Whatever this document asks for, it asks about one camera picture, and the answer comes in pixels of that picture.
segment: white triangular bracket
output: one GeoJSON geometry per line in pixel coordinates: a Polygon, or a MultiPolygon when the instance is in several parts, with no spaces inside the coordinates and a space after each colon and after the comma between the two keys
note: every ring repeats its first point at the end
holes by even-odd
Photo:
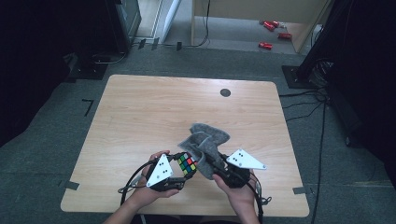
{"type": "Polygon", "coordinates": [[[151,176],[149,177],[147,187],[153,186],[158,182],[165,180],[169,176],[173,175],[172,167],[169,164],[168,158],[165,154],[162,154],[160,160],[157,162],[151,176]]]}
{"type": "Polygon", "coordinates": [[[260,161],[256,160],[250,154],[248,154],[244,149],[239,148],[233,153],[229,158],[227,158],[227,162],[230,164],[244,169],[257,169],[257,170],[266,170],[267,167],[262,164],[260,161]]]}

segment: person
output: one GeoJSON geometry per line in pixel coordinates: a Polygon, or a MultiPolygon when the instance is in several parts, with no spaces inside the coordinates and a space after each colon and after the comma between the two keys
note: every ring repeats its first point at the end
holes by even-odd
{"type": "MultiPolygon", "coordinates": [[[[164,150],[157,152],[151,155],[149,159],[154,160],[155,158],[160,157],[163,153],[169,154],[170,151],[164,150]]],[[[146,176],[148,170],[148,166],[143,169],[142,177],[146,176]]],[[[218,187],[227,194],[232,209],[238,215],[243,224],[259,223],[254,209],[254,194],[248,186],[244,186],[241,189],[230,189],[220,176],[213,175],[213,179],[218,187]]],[[[250,181],[250,184],[255,186],[254,180],[251,179],[250,181]]],[[[138,186],[145,186],[146,182],[146,178],[140,178],[138,186]]],[[[125,200],[125,203],[123,203],[122,206],[120,206],[104,223],[129,224],[139,209],[154,203],[159,198],[169,198],[178,193],[178,189],[169,189],[168,191],[158,192],[147,187],[137,188],[134,190],[132,195],[125,200]]]]}

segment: person's left hand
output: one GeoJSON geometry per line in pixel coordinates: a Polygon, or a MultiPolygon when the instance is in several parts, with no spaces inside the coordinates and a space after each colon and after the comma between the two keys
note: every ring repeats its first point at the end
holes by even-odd
{"type": "MultiPolygon", "coordinates": [[[[162,154],[169,154],[169,150],[157,152],[149,158],[150,160],[154,160],[155,158],[161,157],[162,154]]],[[[146,166],[142,171],[142,177],[140,178],[137,186],[146,186],[147,179],[146,174],[149,171],[149,166],[146,166]]],[[[148,187],[137,188],[132,193],[131,197],[128,200],[133,200],[139,208],[147,206],[153,202],[155,202],[159,198],[169,198],[179,192],[178,189],[169,189],[167,191],[158,192],[156,190],[150,189],[148,187]]]]}

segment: black round hole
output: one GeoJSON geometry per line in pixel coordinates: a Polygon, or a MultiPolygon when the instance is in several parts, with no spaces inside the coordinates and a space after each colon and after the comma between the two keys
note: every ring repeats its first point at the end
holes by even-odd
{"type": "Polygon", "coordinates": [[[224,96],[224,97],[229,97],[229,96],[231,95],[231,92],[230,92],[229,90],[227,90],[227,89],[222,89],[222,90],[220,91],[220,94],[221,94],[222,96],[224,96]]]}

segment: gray cloth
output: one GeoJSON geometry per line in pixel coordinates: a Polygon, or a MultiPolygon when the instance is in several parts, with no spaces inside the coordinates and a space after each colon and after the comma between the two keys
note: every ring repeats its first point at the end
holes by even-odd
{"type": "Polygon", "coordinates": [[[207,162],[207,157],[224,166],[219,156],[218,146],[227,142],[230,135],[203,123],[194,123],[190,128],[191,136],[178,146],[189,152],[197,160],[197,169],[209,180],[212,180],[213,166],[207,162]]]}

